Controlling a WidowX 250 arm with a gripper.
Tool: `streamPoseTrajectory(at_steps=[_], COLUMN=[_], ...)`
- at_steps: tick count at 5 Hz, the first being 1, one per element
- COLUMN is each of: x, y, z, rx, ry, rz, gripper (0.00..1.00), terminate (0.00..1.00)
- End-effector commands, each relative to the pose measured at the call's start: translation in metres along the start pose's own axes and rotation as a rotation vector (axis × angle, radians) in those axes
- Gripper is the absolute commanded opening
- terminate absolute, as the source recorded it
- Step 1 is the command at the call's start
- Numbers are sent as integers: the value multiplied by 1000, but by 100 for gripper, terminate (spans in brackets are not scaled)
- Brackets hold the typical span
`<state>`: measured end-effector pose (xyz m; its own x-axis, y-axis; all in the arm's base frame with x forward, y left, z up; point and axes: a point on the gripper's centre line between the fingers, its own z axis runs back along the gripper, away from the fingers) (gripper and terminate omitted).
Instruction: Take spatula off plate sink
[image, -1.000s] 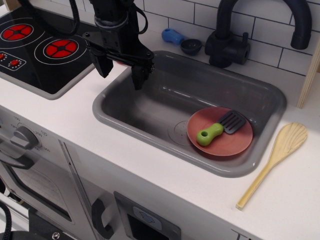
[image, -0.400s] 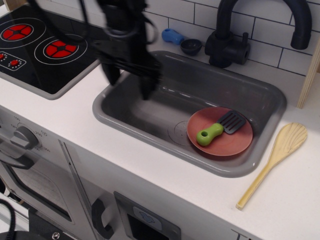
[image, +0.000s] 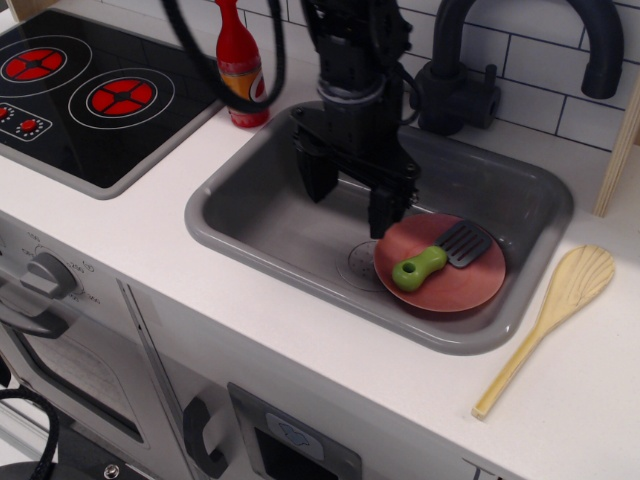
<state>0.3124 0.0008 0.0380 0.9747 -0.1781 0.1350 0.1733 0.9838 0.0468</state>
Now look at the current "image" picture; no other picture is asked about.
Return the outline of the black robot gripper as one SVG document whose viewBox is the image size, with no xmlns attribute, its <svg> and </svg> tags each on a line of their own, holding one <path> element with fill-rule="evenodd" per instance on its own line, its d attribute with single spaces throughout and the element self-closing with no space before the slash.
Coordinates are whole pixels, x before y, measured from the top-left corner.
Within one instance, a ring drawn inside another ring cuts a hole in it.
<svg viewBox="0 0 640 480">
<path fill-rule="evenodd" d="M 325 100 L 293 108 L 298 169 L 309 198 L 319 203 L 337 186 L 340 172 L 372 189 L 370 237 L 381 239 L 417 199 L 420 168 L 400 145 L 403 98 L 370 104 Z"/>
</svg>

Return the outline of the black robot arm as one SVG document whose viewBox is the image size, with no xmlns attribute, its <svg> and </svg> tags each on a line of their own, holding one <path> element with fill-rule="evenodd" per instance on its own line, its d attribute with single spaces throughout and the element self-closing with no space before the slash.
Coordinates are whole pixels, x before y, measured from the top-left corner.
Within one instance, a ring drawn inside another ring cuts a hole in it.
<svg viewBox="0 0 640 480">
<path fill-rule="evenodd" d="M 364 184 L 370 236 L 380 239 L 409 208 L 420 174 L 398 139 L 411 26 L 394 1 L 305 1 L 302 9 L 322 101 L 292 113 L 306 192 L 323 200 L 340 174 Z"/>
</svg>

